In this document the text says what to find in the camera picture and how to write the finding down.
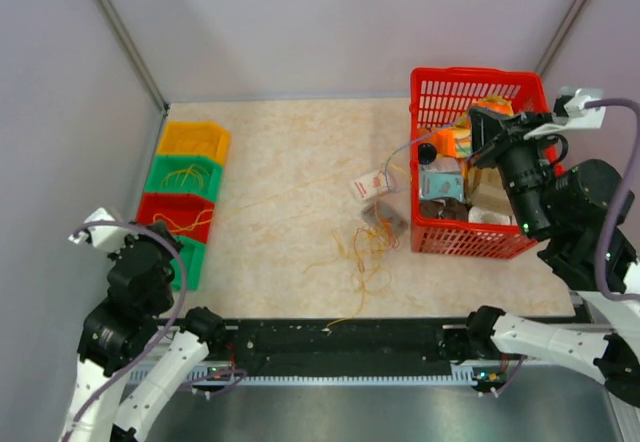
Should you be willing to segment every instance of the plastic storage bin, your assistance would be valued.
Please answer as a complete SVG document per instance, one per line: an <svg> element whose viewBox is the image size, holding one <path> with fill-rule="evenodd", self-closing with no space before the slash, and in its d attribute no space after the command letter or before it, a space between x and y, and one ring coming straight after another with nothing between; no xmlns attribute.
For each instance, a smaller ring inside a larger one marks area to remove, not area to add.
<svg viewBox="0 0 640 442"><path fill-rule="evenodd" d="M200 272L202 272L202 265L204 264L206 246L189 237L176 236L176 239L184 244L184 247L180 251L180 256L187 269L187 290L196 290L200 284ZM180 290L182 278L180 277L178 262L175 259L172 260L171 266L176 273L171 287L173 290Z"/></svg>
<svg viewBox="0 0 640 442"><path fill-rule="evenodd" d="M216 202L222 167L208 157L159 155L153 160L145 192L195 194Z"/></svg>
<svg viewBox="0 0 640 442"><path fill-rule="evenodd" d="M164 220L173 235L206 244L214 210L212 202L196 195L146 193L140 200L136 221L152 224Z"/></svg>
<svg viewBox="0 0 640 442"><path fill-rule="evenodd" d="M418 68L411 73L411 139L449 124L474 100L498 94L511 101L514 112L549 111L540 78L529 72L495 69ZM432 254L510 259L536 244L517 226L471 224L428 219L420 215L418 144L411 147L411 249Z"/></svg>
<svg viewBox="0 0 640 442"><path fill-rule="evenodd" d="M215 122L168 122L158 155L203 155L221 167L227 160L231 134Z"/></svg>

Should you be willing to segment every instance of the paper tag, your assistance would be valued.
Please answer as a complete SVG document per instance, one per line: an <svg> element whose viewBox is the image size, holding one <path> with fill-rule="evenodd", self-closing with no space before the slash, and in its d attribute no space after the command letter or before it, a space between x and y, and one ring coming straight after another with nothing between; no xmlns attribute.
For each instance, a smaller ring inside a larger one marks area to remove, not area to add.
<svg viewBox="0 0 640 442"><path fill-rule="evenodd" d="M393 185L393 179L389 175L389 182ZM384 170L374 170L362 177L358 177L349 183L353 196L365 202L374 197L379 197L389 192L389 187L384 178Z"/></svg>

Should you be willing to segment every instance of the orange object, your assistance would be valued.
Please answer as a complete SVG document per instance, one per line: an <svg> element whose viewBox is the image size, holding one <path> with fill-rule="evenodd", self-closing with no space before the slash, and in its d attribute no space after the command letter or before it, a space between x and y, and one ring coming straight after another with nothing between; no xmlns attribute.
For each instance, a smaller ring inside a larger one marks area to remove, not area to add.
<svg viewBox="0 0 640 442"><path fill-rule="evenodd" d="M429 139L443 157L464 159L471 155L471 131L453 127L435 132Z"/></svg>
<svg viewBox="0 0 640 442"><path fill-rule="evenodd" d="M498 112L499 114L513 115L513 107L511 107L511 102L509 102L504 97L500 97L499 95L488 95L483 99L475 100L471 103L471 106L485 107L494 112ZM471 120L469 119L469 116L466 113L462 115L456 121L455 126L471 129Z"/></svg>
<svg viewBox="0 0 640 442"><path fill-rule="evenodd" d="M466 161L461 160L460 161L460 175L462 176L462 178L464 180L467 180L468 174L469 174L469 164Z"/></svg>
<svg viewBox="0 0 640 442"><path fill-rule="evenodd" d="M511 102L514 112L548 112L540 77L530 72L495 69L418 68L411 73L411 139L424 130L452 124L477 99L496 94ZM536 244L516 226L471 224L420 215L418 144L411 147L411 249L432 254L510 259ZM555 150L547 157L555 160ZM556 174L563 172L559 166Z"/></svg>
<svg viewBox="0 0 640 442"><path fill-rule="evenodd" d="M215 122L168 122L158 155L202 155L221 167L227 160L231 134Z"/></svg>

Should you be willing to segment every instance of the gray cable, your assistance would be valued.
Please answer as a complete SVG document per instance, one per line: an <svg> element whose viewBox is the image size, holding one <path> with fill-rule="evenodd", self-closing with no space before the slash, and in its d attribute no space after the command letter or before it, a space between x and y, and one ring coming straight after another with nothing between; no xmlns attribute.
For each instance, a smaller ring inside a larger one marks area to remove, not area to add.
<svg viewBox="0 0 640 442"><path fill-rule="evenodd" d="M607 252L613 238L613 231L616 228L618 217L622 211L622 206L627 198L627 193L631 188L631 182L635 179L640 163L640 104L634 100L623 98L612 98L594 100L584 104L585 109L595 109L598 107L626 107L631 109L636 115L636 137L631 150L631 157L624 170L622 180L618 184L613 198L609 203L609 209L600 231L600 238L595 254L595 279L598 289L607 299L613 301L621 300L640 300L639 294L616 294L609 290L607 284Z"/></svg>
<svg viewBox="0 0 640 442"><path fill-rule="evenodd" d="M127 229L131 232L137 233L139 235L144 235L153 239L155 242L162 245L167 251L173 256L174 259L178 262L178 267L180 268L180 293L178 295L178 301L176 302L176 308L167 320L167 323L160 329L160 331L156 334L156 336L151 339L151 341L146 345L144 350L138 355L135 359L129 362L125 367L117 371L113 376L107 380L100 388L98 388L92 395L89 397L82 407L78 410L76 415L73 417L74 426L71 427L71 430L67 431L61 439L61 442L69 442L71 439L71 434L73 433L75 424L77 424L82 416L87 411L87 409L93 404L98 397L104 394L110 387L113 386L116 382L118 382L122 377L124 377L133 367L135 367L142 359L144 359L149 353L162 341L162 339L169 333L169 329L174 324L176 319L178 318L178 314L184 305L184 299L187 295L187 271L184 266L184 261L182 257L180 257L180 253L171 246L164 238L160 235L156 234L152 230L147 229L146 227L142 227L134 224L127 224L126 222L117 222L110 220L99 220L95 222L87 222L86 224L82 224L76 230L73 231L74 236L78 236L80 232L86 232L91 227L119 227L121 229Z"/></svg>

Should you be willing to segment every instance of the orange bin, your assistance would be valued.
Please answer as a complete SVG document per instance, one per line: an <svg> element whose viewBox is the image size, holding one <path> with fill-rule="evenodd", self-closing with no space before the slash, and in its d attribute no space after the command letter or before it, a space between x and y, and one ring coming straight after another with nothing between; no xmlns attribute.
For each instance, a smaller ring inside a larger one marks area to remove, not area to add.
<svg viewBox="0 0 640 442"><path fill-rule="evenodd" d="M168 122L158 155L202 155L221 167L227 160L231 134L215 122Z"/></svg>
<svg viewBox="0 0 640 442"><path fill-rule="evenodd" d="M411 140L427 131L451 124L472 102L488 95L509 100L515 113L548 112L540 77L529 72L495 69L418 68L411 73ZM418 144L411 147L411 249L431 254L510 259L536 242L520 234L517 226L472 224L429 219L420 214ZM550 149L548 157L555 158Z"/></svg>

